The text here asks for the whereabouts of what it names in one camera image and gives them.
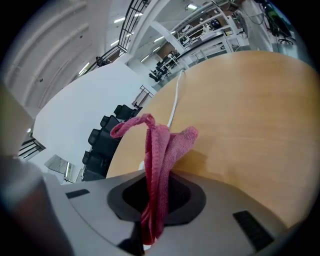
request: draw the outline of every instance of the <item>desk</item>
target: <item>desk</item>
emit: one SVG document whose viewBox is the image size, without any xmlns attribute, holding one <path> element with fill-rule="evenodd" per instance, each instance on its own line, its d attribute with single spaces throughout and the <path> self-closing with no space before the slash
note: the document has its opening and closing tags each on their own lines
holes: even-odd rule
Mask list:
<svg viewBox="0 0 320 256">
<path fill-rule="evenodd" d="M 169 58 L 169 60 L 166 63 L 163 63 L 163 66 L 165 66 L 168 70 L 170 70 L 170 67 L 168 65 L 171 61 L 173 61 L 176 65 L 178 65 L 177 58 L 175 56 L 168 57 L 168 58 Z"/>
<path fill-rule="evenodd" d="M 139 114 L 167 124 L 176 83 L 177 77 Z M 275 52 L 234 52 L 191 67 L 170 131 L 194 126 L 199 136 L 174 169 L 231 184 L 292 226 L 319 189 L 319 83 L 306 63 Z M 146 130 L 138 125 L 124 135 L 107 178 L 138 169 Z"/>
<path fill-rule="evenodd" d="M 207 60 L 208 58 L 203 52 L 203 50 L 210 46 L 217 45 L 219 43 L 223 43 L 223 46 L 227 53 L 233 52 L 233 50 L 230 48 L 230 46 L 227 43 L 227 40 L 224 36 L 223 31 L 219 31 L 219 32 L 212 33 L 210 37 L 207 38 L 206 40 L 202 41 L 201 39 L 199 39 L 198 41 L 194 42 L 191 46 L 186 48 L 186 50 L 177 58 L 177 60 L 179 60 L 181 64 L 186 69 L 188 69 L 189 65 L 186 61 L 186 58 L 191 57 L 191 55 L 195 54 L 196 52 L 201 52 L 204 59 Z"/>
</svg>

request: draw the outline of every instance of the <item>black slot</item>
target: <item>black slot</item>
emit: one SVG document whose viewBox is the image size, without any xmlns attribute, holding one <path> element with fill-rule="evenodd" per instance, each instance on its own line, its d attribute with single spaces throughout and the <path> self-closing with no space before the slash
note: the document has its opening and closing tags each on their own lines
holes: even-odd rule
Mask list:
<svg viewBox="0 0 320 256">
<path fill-rule="evenodd" d="M 233 217 L 257 252 L 274 241 L 265 228 L 247 210 L 236 212 Z"/>
<path fill-rule="evenodd" d="M 168 190 L 168 214 L 181 208 L 190 200 L 190 189 L 171 176 L 168 180 Z M 146 177 L 127 187 L 123 191 L 122 198 L 128 205 L 142 214 L 149 201 Z"/>
<path fill-rule="evenodd" d="M 88 190 L 80 189 L 80 190 L 76 190 L 76 191 L 65 193 L 65 195 L 66 195 L 66 197 L 68 199 L 71 199 L 71 198 L 76 198 L 76 197 L 83 196 L 83 195 L 88 194 L 88 193 L 90 193 Z"/>
</svg>

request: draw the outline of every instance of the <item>railing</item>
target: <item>railing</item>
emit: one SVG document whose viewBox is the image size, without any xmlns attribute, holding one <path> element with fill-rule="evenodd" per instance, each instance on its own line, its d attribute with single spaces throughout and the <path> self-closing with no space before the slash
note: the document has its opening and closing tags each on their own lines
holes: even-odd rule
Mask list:
<svg viewBox="0 0 320 256">
<path fill-rule="evenodd" d="M 137 97 L 135 97 L 132 105 L 136 108 L 142 107 L 143 103 L 145 103 L 148 99 L 151 99 L 154 95 L 143 85 L 140 87 L 140 93 Z"/>
<path fill-rule="evenodd" d="M 104 55 L 102 55 L 103 61 L 114 62 L 120 56 L 127 52 L 130 37 L 134 34 L 134 28 L 138 21 L 139 16 L 144 13 L 144 10 L 149 4 L 149 0 L 132 0 L 128 10 L 125 14 L 125 20 L 122 24 L 119 40 L 116 46 L 108 50 Z M 88 72 L 96 69 L 98 67 L 97 62 L 94 62 L 84 73 L 87 74 Z"/>
<path fill-rule="evenodd" d="M 35 138 L 31 137 L 29 140 L 22 143 L 18 157 L 27 161 L 44 149 L 45 147 L 43 145 L 41 145 Z"/>
</svg>

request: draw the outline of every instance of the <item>pink towel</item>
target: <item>pink towel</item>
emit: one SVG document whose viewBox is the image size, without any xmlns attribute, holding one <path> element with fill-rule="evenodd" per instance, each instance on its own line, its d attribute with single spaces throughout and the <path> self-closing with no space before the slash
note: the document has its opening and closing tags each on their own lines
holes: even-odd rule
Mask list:
<svg viewBox="0 0 320 256">
<path fill-rule="evenodd" d="M 123 136 L 132 126 L 146 123 L 144 168 L 149 202 L 141 216 L 142 242 L 152 245 L 164 230 L 168 213 L 168 180 L 174 164 L 193 146 L 198 131 L 188 127 L 180 133 L 170 133 L 165 125 L 156 125 L 151 114 L 134 117 L 116 125 L 110 135 Z"/>
</svg>

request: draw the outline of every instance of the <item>chair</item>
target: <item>chair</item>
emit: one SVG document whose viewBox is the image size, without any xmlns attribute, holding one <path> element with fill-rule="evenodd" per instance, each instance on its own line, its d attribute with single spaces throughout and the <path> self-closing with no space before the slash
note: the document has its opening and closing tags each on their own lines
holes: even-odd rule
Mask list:
<svg viewBox="0 0 320 256">
<path fill-rule="evenodd" d="M 100 130 L 92 129 L 92 132 L 90 133 L 90 136 L 88 138 L 88 142 L 91 146 L 95 144 L 97 138 L 99 137 L 99 134 L 100 134 Z"/>
<path fill-rule="evenodd" d="M 118 105 L 118 106 L 116 106 L 116 108 L 115 108 L 115 110 L 113 111 L 113 113 L 115 113 L 115 115 L 118 115 L 118 114 L 120 113 L 121 109 L 122 109 L 122 106 L 121 106 L 121 105 Z"/>
<path fill-rule="evenodd" d="M 117 119 L 128 120 L 134 110 L 127 105 L 122 105 L 120 112 L 115 116 Z"/>
<path fill-rule="evenodd" d="M 110 117 L 104 116 L 100 122 L 100 126 L 108 133 L 111 132 L 111 130 L 120 122 L 114 115 L 111 115 Z"/>
<path fill-rule="evenodd" d="M 119 140 L 114 139 L 110 136 L 110 133 L 105 131 L 103 128 L 100 130 L 99 136 L 96 138 L 92 149 L 101 154 L 103 158 L 109 159 L 111 161 L 114 156 L 117 147 L 119 145 Z"/>
<path fill-rule="evenodd" d="M 102 128 L 106 127 L 107 123 L 109 122 L 109 118 L 110 117 L 108 117 L 108 116 L 105 116 L 105 115 L 103 116 L 103 118 L 102 118 L 102 120 L 100 122 L 100 126 Z"/>
<path fill-rule="evenodd" d="M 131 117 L 132 117 L 132 118 L 136 117 L 141 110 L 142 110 L 142 106 L 139 107 L 138 109 L 136 109 L 136 110 L 132 113 Z"/>
<path fill-rule="evenodd" d="M 168 72 L 168 69 L 166 68 L 165 70 L 161 69 L 160 67 L 156 66 L 155 69 L 159 72 L 161 72 L 162 75 L 166 78 L 168 75 L 171 74 L 171 72 Z"/>
<path fill-rule="evenodd" d="M 110 160 L 103 158 L 96 151 L 85 151 L 84 156 L 82 158 L 82 163 L 85 165 L 86 170 L 96 174 L 96 176 L 101 176 L 105 178 L 108 173 L 108 169 L 110 166 Z"/>
<path fill-rule="evenodd" d="M 156 83 L 159 82 L 161 79 L 156 77 L 155 75 L 149 73 L 149 77 L 152 78 Z"/>
</svg>

